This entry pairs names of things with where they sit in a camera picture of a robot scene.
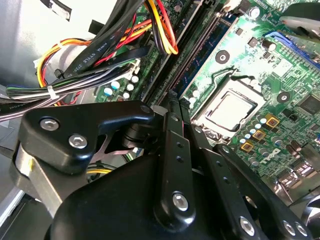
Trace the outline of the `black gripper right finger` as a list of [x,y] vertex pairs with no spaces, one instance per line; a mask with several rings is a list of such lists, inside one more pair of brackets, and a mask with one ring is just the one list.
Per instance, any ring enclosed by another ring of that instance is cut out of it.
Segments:
[[211,146],[191,123],[190,102],[179,101],[184,132],[205,177],[212,183],[226,240],[311,240],[311,231],[227,145]]

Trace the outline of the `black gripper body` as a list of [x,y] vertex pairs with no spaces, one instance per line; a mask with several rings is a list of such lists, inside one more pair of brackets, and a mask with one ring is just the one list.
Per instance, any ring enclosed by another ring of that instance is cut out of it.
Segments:
[[213,184],[189,150],[143,156],[73,192],[51,240],[225,240]]

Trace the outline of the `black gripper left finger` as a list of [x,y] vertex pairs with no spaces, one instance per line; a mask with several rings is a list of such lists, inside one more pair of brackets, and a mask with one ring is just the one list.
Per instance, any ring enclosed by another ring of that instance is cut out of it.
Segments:
[[100,136],[106,137],[110,153],[143,148],[145,153],[138,158],[168,150],[190,152],[175,93],[167,95],[166,109],[164,115],[157,115],[143,102],[131,100],[31,110],[21,121],[16,167],[54,219],[67,197],[91,184],[85,174],[98,153]]

